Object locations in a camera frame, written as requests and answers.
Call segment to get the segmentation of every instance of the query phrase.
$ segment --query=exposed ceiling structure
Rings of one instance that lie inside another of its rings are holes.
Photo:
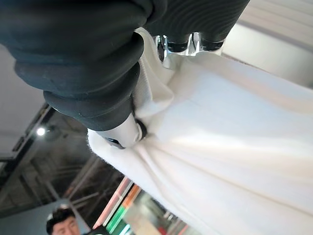
[[[44,113],[45,134],[34,132],[1,171],[0,217],[68,198],[92,226],[123,175],[91,152],[79,122],[52,109]]]

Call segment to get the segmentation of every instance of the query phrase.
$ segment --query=black hair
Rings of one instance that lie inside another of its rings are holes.
[[[52,212],[52,215],[50,215],[49,220],[47,221],[45,225],[45,229],[49,235],[52,235],[53,232],[53,226],[65,221],[66,219],[70,217],[76,217],[73,210],[71,208],[58,208]]]

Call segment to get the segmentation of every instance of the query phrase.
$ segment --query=ceiling light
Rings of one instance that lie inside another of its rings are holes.
[[[38,136],[43,136],[43,135],[45,135],[45,129],[42,128],[42,127],[39,127],[39,128],[37,129],[37,135],[38,135]]]

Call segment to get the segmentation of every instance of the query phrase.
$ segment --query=white sweater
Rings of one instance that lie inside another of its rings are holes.
[[[92,150],[204,235],[313,234],[313,92],[211,53],[166,69],[139,32],[149,135],[119,150],[89,130]]]

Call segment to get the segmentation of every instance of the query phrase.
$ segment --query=white towel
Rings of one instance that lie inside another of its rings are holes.
[[[89,130],[92,150],[204,235],[313,234],[313,92],[211,53],[166,69],[138,32],[149,135],[119,150]]]

